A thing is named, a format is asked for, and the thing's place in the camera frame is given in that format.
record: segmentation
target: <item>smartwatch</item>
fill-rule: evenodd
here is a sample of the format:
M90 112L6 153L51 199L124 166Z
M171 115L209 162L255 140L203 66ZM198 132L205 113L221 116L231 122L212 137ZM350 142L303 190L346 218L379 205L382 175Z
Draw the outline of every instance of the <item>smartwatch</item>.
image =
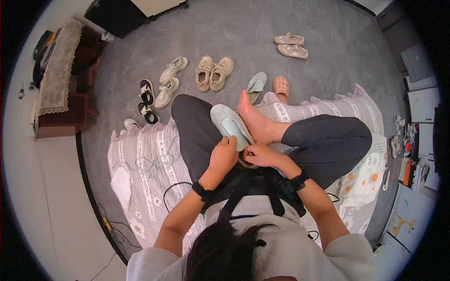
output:
M192 189L200 195L202 202L208 202L214 196L214 190L205 190L198 182L192 185Z
M300 189L305 187L305 181L309 179L305 171L302 171L302 173L299 176L296 176L295 178L291 179L289 182L291 183L292 188L295 192L299 191Z

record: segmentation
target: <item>dark gray pants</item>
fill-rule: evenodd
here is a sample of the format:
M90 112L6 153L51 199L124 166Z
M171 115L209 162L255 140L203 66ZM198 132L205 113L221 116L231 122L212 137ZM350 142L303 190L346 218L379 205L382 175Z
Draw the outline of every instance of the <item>dark gray pants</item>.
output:
M208 168L211 152L222 139L211 121L211 108L211 104L185 94L178 95L172 104L181 156L193 183ZM326 189L364 157L372 145L372 135L355 117L319 115L292 124L281 143L298 147L289 157Z

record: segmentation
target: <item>gray concrete floor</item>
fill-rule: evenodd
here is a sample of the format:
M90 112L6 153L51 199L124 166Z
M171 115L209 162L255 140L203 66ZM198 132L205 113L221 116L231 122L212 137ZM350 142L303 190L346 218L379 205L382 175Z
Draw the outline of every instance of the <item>gray concrete floor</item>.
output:
M306 61L277 52L273 38L288 31L305 38L304 48L309 51ZM214 62L224 56L234 60L234 70L219 92L197 89L195 68L204 55L212 56ZM190 0L188 9L175 8L125 39L116 38L102 55L94 83L100 116L81 137L94 197L110 220L127 223L110 187L106 154L111 132L123 129L126 118L145 124L137 111L139 82L151 80L158 93L159 76L177 56L186 57L189 65L176 76L180 87L175 96L190 94L236 109L240 90L246 88L251 76L264 71L268 77L265 92L272 90L276 76L288 79L291 105L311 96L334 99L335 94L353 92L359 83L378 104L387 138L394 134L394 115L406 113L404 86L394 55L374 18L352 4L339 0ZM156 109L163 124L171 116L170 108L171 103ZM393 179L399 166L399 161L389 161L391 184L388 191L380 191L366 232L372 244L391 211L396 192ZM116 227L137 244L129 230ZM127 258L139 250L126 242L124 247Z

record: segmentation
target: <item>black and white sandal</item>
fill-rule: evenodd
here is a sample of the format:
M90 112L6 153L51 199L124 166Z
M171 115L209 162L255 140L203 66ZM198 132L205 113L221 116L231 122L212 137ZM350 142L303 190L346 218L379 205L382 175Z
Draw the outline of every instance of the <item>black and white sandal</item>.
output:
M144 117L145 121L147 121L147 123L149 124L154 125L161 120L158 115L153 113L150 107L145 105L145 103L139 103L138 110L141 113L142 117Z
M140 97L144 104L148 107L155 104L155 94L153 91L153 84L150 82L150 80L143 79L140 83L141 86L141 93Z

